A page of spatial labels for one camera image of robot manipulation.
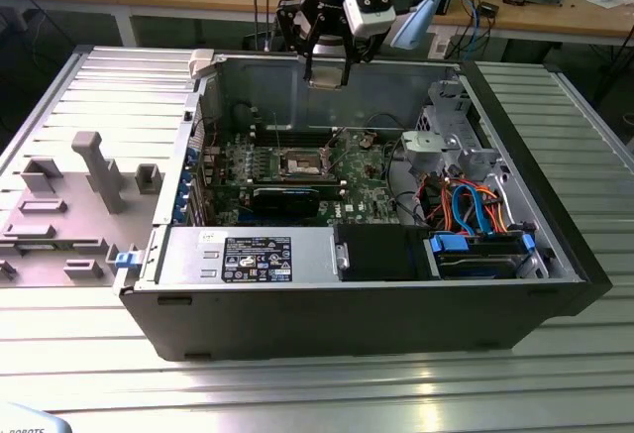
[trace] power supply label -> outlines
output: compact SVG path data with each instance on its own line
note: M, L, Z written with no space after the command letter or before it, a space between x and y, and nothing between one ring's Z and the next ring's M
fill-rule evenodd
M225 282L293 280L290 237L227 238L222 265Z

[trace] table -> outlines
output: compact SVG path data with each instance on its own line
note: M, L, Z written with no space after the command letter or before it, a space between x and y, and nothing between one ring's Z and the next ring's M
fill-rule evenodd
M124 46L136 47L133 16L177 17L201 20L251 21L253 0L37 0L45 9L94 12L114 17ZM278 0L270 0L274 12ZM499 6L493 37L529 41L564 42L595 45L621 45L634 23L634 9L619 6L603 9L584 0L564 0L564 5L527 5L515 7L501 0L486 0ZM264 0L259 0L261 22ZM32 8L28 0L0 0L0 7L20 12ZM447 15L436 16L430 33L436 35L431 57L442 57L449 38L469 24L459 0L453 0Z
M42 130L35 129L41 122L48 121L49 130L63 129L59 121L49 119L61 93L66 88L85 90L101 78L85 79L84 74L77 79L82 68L107 60L122 68L121 76L125 76L142 65L148 74L158 73L156 77L166 70L182 73L188 84L187 52L95 51L101 55L98 59L94 54L92 61L82 53L70 57L16 144L0 157L0 167L5 158L20 154L23 143L44 139ZM535 66L522 64L499 68L535 71ZM498 76L502 83L508 79L508 74ZM525 89L531 91L530 85ZM600 118L590 109L581 109L591 114L588 121L599 128L598 133L589 122L557 126L553 121L548 127L529 122L517 129L532 144L547 144L540 153L561 142L568 142L566 148L579 143L577 150L585 145L591 151L592 146L596 150L596 145L603 144L602 138L613 141L613 134L600 126ZM84 112L75 118L71 115L73 119L69 126L81 122L86 130L103 131L103 118L96 115ZM114 121L110 118L108 125L118 126ZM128 122L122 121L121 127L127 128ZM131 141L127 131L104 133L104 141L111 138ZM166 135L163 143L169 140ZM44 156L63 159L56 152ZM109 156L116 159L118 154ZM118 158L119 167L126 159ZM7 173L0 174L3 193L16 190L12 167L7 165ZM558 172L556 164L551 171ZM610 191L601 185L608 172L602 180L569 179L566 170L559 174L562 178L555 186L570 193L573 203L588 198L615 200L600 196ZM632 213L627 203L620 206L622 212ZM586 219L584 225L613 289L577 317L549 320L512 351L173 363L156 355L109 287L9 288L0 289L0 384L12 401L63 417L74 433L630 433L634 425L634 223L624 220L615 226L606 218L603 212L599 219ZM609 230L620 237L605 239Z

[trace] blue plastic clip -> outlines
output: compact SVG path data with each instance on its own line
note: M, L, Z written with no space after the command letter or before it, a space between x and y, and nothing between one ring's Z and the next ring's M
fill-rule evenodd
M431 241L432 252L468 252L469 243L463 235L439 234Z
M533 240L533 237L531 237L528 233L522 235L522 242L524 242L526 250L531 253L535 251L535 240Z
M180 211L180 208L176 207L171 212L171 219L175 220L176 223L185 223L185 214Z
M200 152L196 151L194 148L187 148L185 152L185 160L187 165L194 165L198 162L198 158L200 157Z
M143 264L143 252L120 252L115 258L115 268L138 268Z

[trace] electronic device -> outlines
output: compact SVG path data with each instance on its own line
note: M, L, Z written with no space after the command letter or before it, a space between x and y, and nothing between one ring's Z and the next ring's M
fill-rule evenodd
M163 358L510 348L609 288L474 63L375 60L341 93L290 56L199 57L150 241L117 262Z
M371 61L380 49L397 15L412 9L425 15L409 25L405 40L394 47L411 48L420 41L431 18L428 13L447 8L449 0L434 0L433 7L421 7L425 0L282 0L276 21L286 48L305 58L304 80L313 87L336 89L348 84L354 63ZM344 67L313 71L313 55L317 53L345 56Z
M594 194L629 190L634 160L562 76L375 59L324 91L302 72L73 54L0 158L0 285L112 284L173 361L508 349L610 288L626 240Z

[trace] desk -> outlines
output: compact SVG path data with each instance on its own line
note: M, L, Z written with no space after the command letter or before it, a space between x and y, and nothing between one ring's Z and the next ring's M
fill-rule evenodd
M112 15L124 46L135 47L137 38L132 16L177 17L201 20L251 21L253 0L37 0L45 9L94 12ZM278 0L270 0L274 12ZM486 0L499 6L491 35L505 39L577 44L621 45L634 23L634 8L603 9L584 0L564 0L564 5L515 7L501 0ZM264 21L264 0L259 0ZM33 7L28 0L0 0L0 7L22 12ZM453 0L447 15L436 16L429 32L436 34L430 56L442 57L448 39L461 33L469 17L459 0Z

